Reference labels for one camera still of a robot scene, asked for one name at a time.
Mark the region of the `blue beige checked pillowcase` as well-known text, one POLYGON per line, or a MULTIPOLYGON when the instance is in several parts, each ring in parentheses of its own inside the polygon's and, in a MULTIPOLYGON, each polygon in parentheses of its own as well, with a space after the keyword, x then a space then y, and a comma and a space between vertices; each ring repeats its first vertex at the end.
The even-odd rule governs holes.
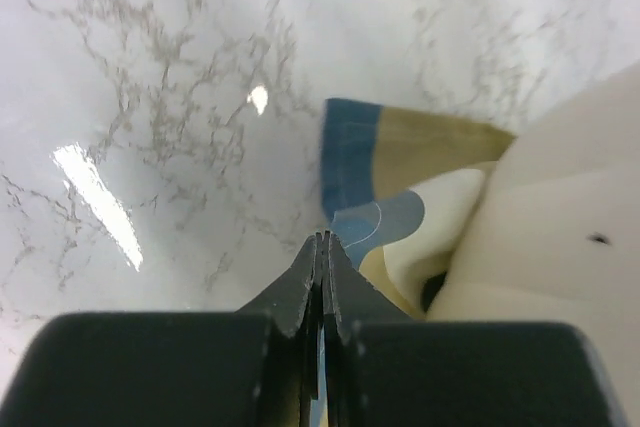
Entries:
POLYGON ((464 117, 328 99, 321 205, 352 266, 399 309, 424 316, 514 139, 464 117))

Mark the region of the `cream bear print pillow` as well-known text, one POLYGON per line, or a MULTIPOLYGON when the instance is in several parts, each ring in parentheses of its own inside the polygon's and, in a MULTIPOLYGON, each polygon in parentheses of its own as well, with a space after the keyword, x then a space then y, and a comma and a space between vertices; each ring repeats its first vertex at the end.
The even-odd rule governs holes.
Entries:
POLYGON ((419 184, 422 225, 362 268, 431 320, 559 320, 639 331, 639 69, 540 119, 493 169, 419 184))

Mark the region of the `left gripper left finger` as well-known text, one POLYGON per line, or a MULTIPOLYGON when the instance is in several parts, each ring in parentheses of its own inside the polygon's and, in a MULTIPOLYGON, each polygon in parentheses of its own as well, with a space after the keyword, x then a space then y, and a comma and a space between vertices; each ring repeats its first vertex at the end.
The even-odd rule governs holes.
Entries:
POLYGON ((237 310, 238 314, 264 314, 286 338, 294 338, 316 308, 320 286, 320 234, 308 237, 291 265, 258 295, 237 310))

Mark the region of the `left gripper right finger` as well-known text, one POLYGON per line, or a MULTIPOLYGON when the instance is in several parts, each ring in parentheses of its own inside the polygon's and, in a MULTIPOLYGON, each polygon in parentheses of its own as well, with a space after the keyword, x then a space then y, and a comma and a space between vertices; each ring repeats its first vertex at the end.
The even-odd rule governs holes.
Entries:
POLYGON ((355 324, 412 320, 353 267, 333 232, 324 232, 322 251, 322 309, 327 341, 348 342, 355 324))

